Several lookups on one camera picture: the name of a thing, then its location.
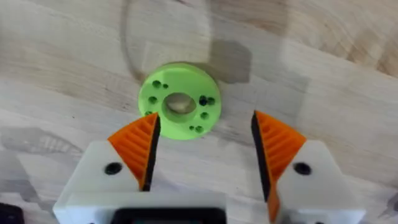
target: orange gripper pad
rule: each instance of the orange gripper pad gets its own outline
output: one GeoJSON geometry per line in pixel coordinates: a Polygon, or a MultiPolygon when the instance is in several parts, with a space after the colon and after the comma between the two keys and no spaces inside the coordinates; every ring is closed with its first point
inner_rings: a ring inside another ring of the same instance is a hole
{"type": "Polygon", "coordinates": [[[274,222],[280,204],[276,182],[306,139],[288,125],[260,111],[254,111],[251,129],[256,143],[264,199],[270,221],[274,222]]]}
{"type": "Polygon", "coordinates": [[[154,113],[135,120],[108,138],[138,180],[141,191],[150,190],[159,134],[160,118],[154,113]]]}

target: screw hole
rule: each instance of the screw hole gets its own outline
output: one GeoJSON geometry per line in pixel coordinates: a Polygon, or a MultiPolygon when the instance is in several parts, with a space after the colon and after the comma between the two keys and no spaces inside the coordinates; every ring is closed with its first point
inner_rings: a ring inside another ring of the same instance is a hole
{"type": "Polygon", "coordinates": [[[152,86],[154,86],[155,88],[160,88],[161,85],[162,85],[161,82],[158,80],[152,82],[152,86]]]}
{"type": "Polygon", "coordinates": [[[202,127],[202,126],[197,126],[197,127],[195,128],[195,131],[196,131],[197,133],[202,133],[202,132],[203,132],[203,127],[202,127]]]}
{"type": "Polygon", "coordinates": [[[200,114],[200,118],[201,119],[207,119],[207,118],[209,118],[209,114],[207,112],[203,112],[203,113],[200,114]]]}
{"type": "Polygon", "coordinates": [[[311,167],[304,162],[295,163],[293,165],[293,168],[298,174],[301,174],[301,175],[310,175],[311,171],[312,171],[311,167]]]}
{"type": "Polygon", "coordinates": [[[115,175],[122,170],[123,166],[120,162],[111,162],[105,167],[105,174],[107,175],[115,175]]]}
{"type": "Polygon", "coordinates": [[[154,97],[154,96],[151,96],[151,97],[149,97],[149,103],[151,103],[151,104],[155,104],[155,103],[157,103],[157,98],[156,97],[154,97]]]}
{"type": "Polygon", "coordinates": [[[199,97],[199,104],[201,105],[201,106],[206,106],[206,104],[207,104],[207,98],[205,97],[205,96],[200,96],[199,97]]]}
{"type": "Polygon", "coordinates": [[[207,103],[208,103],[209,105],[214,105],[214,103],[216,103],[216,100],[215,100],[213,97],[209,97],[209,98],[207,99],[207,103]]]}

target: black stripe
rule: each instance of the black stripe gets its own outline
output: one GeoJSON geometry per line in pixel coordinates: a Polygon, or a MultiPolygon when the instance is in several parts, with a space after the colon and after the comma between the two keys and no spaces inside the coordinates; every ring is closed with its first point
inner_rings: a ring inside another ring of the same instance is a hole
{"type": "Polygon", "coordinates": [[[264,147],[262,144],[261,130],[259,128],[256,112],[254,112],[253,117],[251,119],[251,134],[253,136],[254,143],[256,145],[257,159],[259,161],[259,172],[261,178],[262,191],[264,194],[264,200],[267,202],[271,185],[269,181],[266,155],[264,154],[264,147]]]}
{"type": "Polygon", "coordinates": [[[150,191],[150,185],[152,183],[152,175],[154,174],[154,168],[156,163],[156,149],[157,142],[159,141],[160,135],[160,118],[156,117],[155,129],[152,135],[152,142],[150,143],[150,152],[147,164],[147,170],[145,174],[144,186],[142,187],[142,191],[150,191]]]}

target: green disc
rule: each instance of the green disc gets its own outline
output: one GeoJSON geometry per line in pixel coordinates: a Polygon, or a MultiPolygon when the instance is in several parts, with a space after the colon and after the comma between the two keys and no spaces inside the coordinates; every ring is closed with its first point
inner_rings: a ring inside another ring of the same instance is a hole
{"type": "Polygon", "coordinates": [[[221,97],[217,84],[206,72],[186,63],[171,63],[149,75],[139,92],[138,106],[142,115],[158,112],[161,135],[187,140],[212,129],[221,114],[221,97]],[[196,108],[187,114],[172,111],[165,99],[173,93],[190,96],[196,108]]]}

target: black component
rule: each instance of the black component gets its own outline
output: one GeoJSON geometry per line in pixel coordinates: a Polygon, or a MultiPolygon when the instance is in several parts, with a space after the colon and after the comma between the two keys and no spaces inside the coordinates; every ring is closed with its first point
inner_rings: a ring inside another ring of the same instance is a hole
{"type": "Polygon", "coordinates": [[[24,224],[24,213],[20,207],[0,203],[1,224],[24,224]]]}
{"type": "Polygon", "coordinates": [[[293,168],[294,168],[294,171],[296,171],[298,174],[301,174],[301,175],[310,175],[311,171],[312,171],[311,167],[304,162],[295,163],[293,165],[293,168]]]}
{"type": "Polygon", "coordinates": [[[157,116],[154,133],[152,135],[152,142],[150,144],[147,171],[145,174],[145,181],[144,181],[144,186],[142,187],[142,191],[150,191],[150,185],[152,183],[152,175],[154,173],[154,167],[156,162],[156,149],[157,149],[157,142],[159,141],[159,135],[160,135],[160,117],[157,116]]]}
{"type": "Polygon", "coordinates": [[[105,174],[107,175],[115,175],[122,170],[123,166],[120,162],[111,162],[105,167],[105,174]]]}
{"type": "Polygon", "coordinates": [[[213,97],[209,97],[209,98],[207,99],[207,103],[208,103],[209,105],[213,105],[215,102],[216,102],[216,100],[215,100],[213,97]]]}
{"type": "Polygon", "coordinates": [[[122,208],[111,224],[173,223],[196,221],[201,224],[226,224],[225,211],[219,208],[122,208]]]}
{"type": "Polygon", "coordinates": [[[206,106],[206,104],[207,104],[207,98],[205,97],[205,96],[200,96],[199,97],[199,104],[200,105],[202,105],[202,106],[206,106]]]}
{"type": "Polygon", "coordinates": [[[262,192],[264,194],[264,200],[268,201],[269,191],[271,189],[271,183],[269,181],[268,167],[266,161],[266,155],[264,154],[264,147],[262,145],[262,139],[260,134],[259,123],[257,120],[256,112],[254,112],[251,119],[251,134],[254,139],[257,151],[257,160],[259,162],[259,171],[262,185],[262,192]]]}

